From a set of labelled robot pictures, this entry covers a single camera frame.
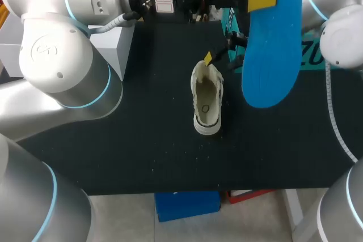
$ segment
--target shoe insole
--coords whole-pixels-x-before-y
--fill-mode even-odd
[[[301,65],[302,0],[277,0],[276,7],[251,12],[242,72],[249,105],[268,108],[292,89]]]
[[[204,77],[197,81],[197,110],[200,121],[205,125],[214,125],[218,121],[217,88],[214,83]]]

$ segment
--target black fabric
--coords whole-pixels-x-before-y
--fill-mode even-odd
[[[55,128],[20,144],[88,194],[331,186],[352,165],[332,130],[324,71],[300,73],[278,106],[245,102],[241,75],[225,79],[222,129],[193,127],[192,70],[224,45],[219,22],[136,26],[124,97],[102,120]],[[363,152],[363,82],[332,72],[337,124],[353,153]]]

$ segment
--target floor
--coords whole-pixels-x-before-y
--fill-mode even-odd
[[[94,242],[290,242],[281,192],[238,204],[224,203],[214,214],[159,223],[153,194],[91,197],[96,211]]]

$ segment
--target white box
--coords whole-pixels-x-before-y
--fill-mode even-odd
[[[23,31],[23,24],[13,14],[9,15],[0,29],[0,60],[10,77],[23,77],[19,66]],[[92,35],[90,38],[92,44],[117,72],[121,80],[124,80],[133,34],[134,27],[116,27],[109,32]]]

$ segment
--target white cable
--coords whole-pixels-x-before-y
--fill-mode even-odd
[[[326,73],[326,85],[327,85],[328,110],[329,110],[331,125],[333,126],[336,138],[339,141],[345,153],[352,159],[354,163],[357,163],[358,159],[352,154],[352,152],[345,144],[343,138],[340,135],[338,126],[336,125],[334,111],[333,111],[333,102],[332,102],[330,63],[328,63],[327,61],[325,61],[325,73]]]
[[[109,22],[106,26],[91,29],[90,30],[91,34],[105,33],[105,32],[112,30],[115,27],[128,28],[128,27],[135,25],[136,20],[125,20],[124,15],[125,14],[121,14],[120,16],[115,18],[113,21]]]

